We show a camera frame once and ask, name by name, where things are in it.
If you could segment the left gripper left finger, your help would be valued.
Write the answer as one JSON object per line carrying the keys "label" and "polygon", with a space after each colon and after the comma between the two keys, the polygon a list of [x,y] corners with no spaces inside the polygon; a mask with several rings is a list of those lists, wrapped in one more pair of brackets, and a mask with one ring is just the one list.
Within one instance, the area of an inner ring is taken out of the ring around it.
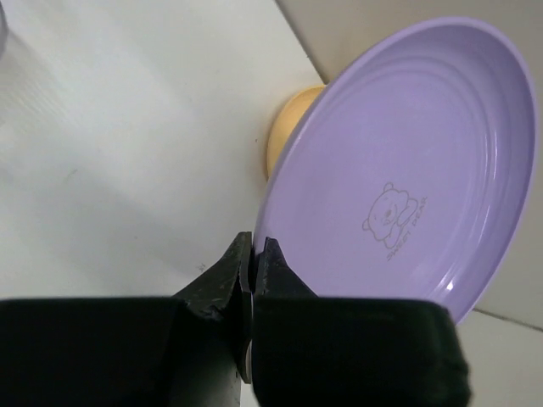
{"label": "left gripper left finger", "polygon": [[4,406],[237,406],[251,236],[166,297],[1,302]]}

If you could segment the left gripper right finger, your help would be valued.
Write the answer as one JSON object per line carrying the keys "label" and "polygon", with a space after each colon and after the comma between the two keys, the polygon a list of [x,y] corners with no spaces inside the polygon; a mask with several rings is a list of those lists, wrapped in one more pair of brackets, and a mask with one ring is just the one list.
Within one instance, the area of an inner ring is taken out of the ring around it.
{"label": "left gripper right finger", "polygon": [[272,238],[258,258],[251,359],[262,406],[466,406],[472,396],[445,308],[319,297]]}

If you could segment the purple plate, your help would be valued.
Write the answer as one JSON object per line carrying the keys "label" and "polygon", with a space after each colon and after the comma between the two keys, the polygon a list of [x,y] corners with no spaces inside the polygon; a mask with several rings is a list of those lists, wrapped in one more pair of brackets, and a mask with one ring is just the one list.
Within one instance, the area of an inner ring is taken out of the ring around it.
{"label": "purple plate", "polygon": [[527,64],[494,26],[411,25],[318,95],[267,182],[256,253],[277,240],[327,298],[422,299],[462,321],[489,286],[535,171]]}

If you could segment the orange plate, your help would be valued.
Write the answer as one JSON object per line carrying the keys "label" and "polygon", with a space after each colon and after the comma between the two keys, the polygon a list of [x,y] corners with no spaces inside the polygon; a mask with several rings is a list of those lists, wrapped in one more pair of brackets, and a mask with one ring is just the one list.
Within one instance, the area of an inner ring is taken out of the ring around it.
{"label": "orange plate", "polygon": [[308,87],[294,94],[274,120],[266,147],[266,176],[270,177],[287,140],[325,85]]}

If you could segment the clear plastic bin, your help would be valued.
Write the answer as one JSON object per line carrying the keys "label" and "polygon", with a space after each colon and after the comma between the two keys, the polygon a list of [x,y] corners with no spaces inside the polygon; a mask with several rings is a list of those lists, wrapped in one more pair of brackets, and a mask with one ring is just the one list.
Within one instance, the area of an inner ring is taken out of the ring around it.
{"label": "clear plastic bin", "polygon": [[7,42],[8,42],[8,21],[6,13],[3,7],[3,3],[0,3],[0,58],[5,54]]}

